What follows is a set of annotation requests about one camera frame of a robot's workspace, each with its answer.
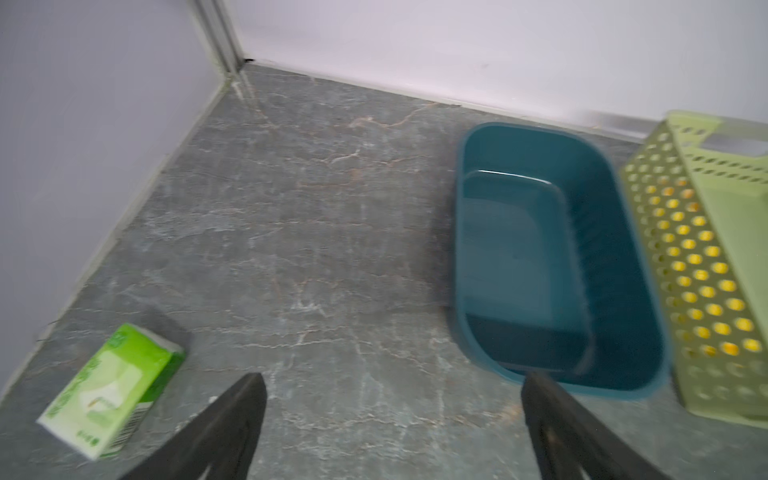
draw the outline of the perforated basket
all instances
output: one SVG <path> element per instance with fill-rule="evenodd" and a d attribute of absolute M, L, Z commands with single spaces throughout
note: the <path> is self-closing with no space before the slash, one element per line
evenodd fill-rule
<path fill-rule="evenodd" d="M 683 404 L 768 428 L 768 157 L 704 148 L 713 134 L 768 141 L 768 125 L 672 112 L 621 182 L 663 303 Z"/>

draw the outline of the gray marble surface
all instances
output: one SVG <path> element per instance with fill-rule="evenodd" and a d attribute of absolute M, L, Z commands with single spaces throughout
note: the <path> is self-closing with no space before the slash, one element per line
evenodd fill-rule
<path fill-rule="evenodd" d="M 520 388 L 446 327 L 457 145 L 513 121 L 248 66 L 0 409 L 2 478 L 117 478 L 244 372 L 270 392 L 251 478 L 538 478 Z M 637 147 L 583 135 L 612 161 Z M 35 419 L 121 323 L 187 361 L 115 459 Z M 580 400 L 674 478 L 765 478 L 768 431 Z"/>

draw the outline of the green and white package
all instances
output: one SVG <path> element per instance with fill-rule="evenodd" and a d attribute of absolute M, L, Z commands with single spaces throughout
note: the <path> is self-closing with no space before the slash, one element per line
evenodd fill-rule
<path fill-rule="evenodd" d="M 180 346 L 125 323 L 51 402 L 38 423 L 91 460 L 114 455 L 182 361 Z"/>

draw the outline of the plastic container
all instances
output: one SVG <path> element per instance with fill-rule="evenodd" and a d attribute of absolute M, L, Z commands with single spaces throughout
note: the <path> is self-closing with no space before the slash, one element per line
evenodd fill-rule
<path fill-rule="evenodd" d="M 650 394 L 667 348 L 613 171 L 559 131 L 483 124 L 459 154 L 454 334 L 514 382 Z"/>
<path fill-rule="evenodd" d="M 683 404 L 697 415 L 763 428 L 766 142 L 768 125 L 674 111 L 621 175 L 664 300 Z"/>

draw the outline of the white wall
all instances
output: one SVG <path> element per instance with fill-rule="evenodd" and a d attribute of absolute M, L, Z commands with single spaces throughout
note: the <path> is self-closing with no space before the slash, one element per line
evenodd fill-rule
<path fill-rule="evenodd" d="M 247 56 L 285 69 L 585 127 L 768 121 L 765 0 L 230 4 Z"/>
<path fill-rule="evenodd" d="M 186 0 L 0 2 L 0 386 L 223 82 Z"/>

